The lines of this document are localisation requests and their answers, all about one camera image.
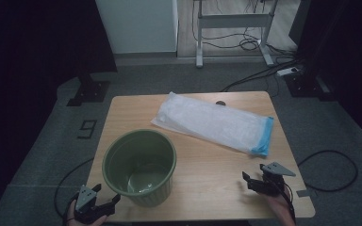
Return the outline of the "green plastic bin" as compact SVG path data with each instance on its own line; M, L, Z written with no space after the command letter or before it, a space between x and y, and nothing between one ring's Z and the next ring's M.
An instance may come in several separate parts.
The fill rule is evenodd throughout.
M176 149L156 130L141 129L116 139L105 153L102 173L108 187L142 207L165 202L172 192Z

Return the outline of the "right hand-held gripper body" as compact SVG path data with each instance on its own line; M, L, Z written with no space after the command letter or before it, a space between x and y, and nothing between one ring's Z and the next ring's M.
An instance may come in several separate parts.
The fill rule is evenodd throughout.
M285 176L295 177L296 174L277 162L265 165L266 177L256 183L256 192L276 197L285 189Z

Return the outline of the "white power strip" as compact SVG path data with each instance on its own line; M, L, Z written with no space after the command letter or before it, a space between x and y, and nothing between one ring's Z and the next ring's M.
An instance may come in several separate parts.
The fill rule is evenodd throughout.
M283 70L279 70L277 71L277 75L278 76L285 76L285 75L290 75L290 74L294 74L297 73L299 71L299 69L297 69L296 67L291 67L291 68L286 68Z

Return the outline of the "desk with white metal frame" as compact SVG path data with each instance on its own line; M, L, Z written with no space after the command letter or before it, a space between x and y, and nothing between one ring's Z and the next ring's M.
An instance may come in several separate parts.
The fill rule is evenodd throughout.
M194 0L198 2L197 19L197 41L195 65L197 68L203 67L203 41L202 32L204 29L212 28L242 28L253 27L262 28L261 39L256 43L268 66L273 66L274 61L267 46L268 36L272 27L272 21L275 15L278 0L273 0L271 9L268 13L248 13L248 14L207 14L203 13L203 0Z

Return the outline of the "person's left hand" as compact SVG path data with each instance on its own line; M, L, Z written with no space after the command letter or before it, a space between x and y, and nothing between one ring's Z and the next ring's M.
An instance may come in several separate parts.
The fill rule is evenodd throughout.
M74 210L75 201L72 201L67 212L65 226L101 226L107 221L107 216L101 216L91 224L84 224L75 219Z

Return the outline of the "black stand base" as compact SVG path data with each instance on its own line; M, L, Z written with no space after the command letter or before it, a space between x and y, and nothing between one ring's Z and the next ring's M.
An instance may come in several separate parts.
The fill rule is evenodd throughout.
M303 75L287 75L285 81L289 93L295 98L318 98L321 101L335 101L333 91L319 77L309 78Z
M81 106L84 103L102 103L106 97L109 81L94 81L90 74L78 76L80 86L67 106Z

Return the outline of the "white bag with blue edge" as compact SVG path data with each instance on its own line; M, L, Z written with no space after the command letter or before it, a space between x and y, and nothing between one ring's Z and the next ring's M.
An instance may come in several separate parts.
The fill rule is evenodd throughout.
M273 117L170 92L151 123L244 153L267 156Z

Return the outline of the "white cabinet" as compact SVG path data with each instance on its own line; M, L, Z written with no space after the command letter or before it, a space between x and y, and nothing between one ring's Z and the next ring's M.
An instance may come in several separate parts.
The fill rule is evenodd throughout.
M116 55L175 53L177 0L95 0Z

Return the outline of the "dark curtain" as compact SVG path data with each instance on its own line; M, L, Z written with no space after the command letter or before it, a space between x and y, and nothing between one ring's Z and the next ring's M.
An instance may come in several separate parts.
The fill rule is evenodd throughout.
M0 93L116 70L97 0L0 0Z
M319 76L362 128L362 0L300 0L289 35L303 70Z

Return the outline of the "person's right hand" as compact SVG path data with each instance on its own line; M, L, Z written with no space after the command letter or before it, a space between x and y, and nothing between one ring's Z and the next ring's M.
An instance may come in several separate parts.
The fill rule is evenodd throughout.
M289 212L288 202L282 195L272 197L266 194L260 194L260 196L266 201L282 226L296 226L296 222Z

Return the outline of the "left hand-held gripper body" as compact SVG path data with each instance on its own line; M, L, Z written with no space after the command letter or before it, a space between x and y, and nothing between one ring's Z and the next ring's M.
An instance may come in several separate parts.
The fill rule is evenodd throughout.
M74 215L75 219L84 224L91 224L101 216L110 216L115 213L104 208L105 204L97 205L97 194L87 186L81 186L76 196Z

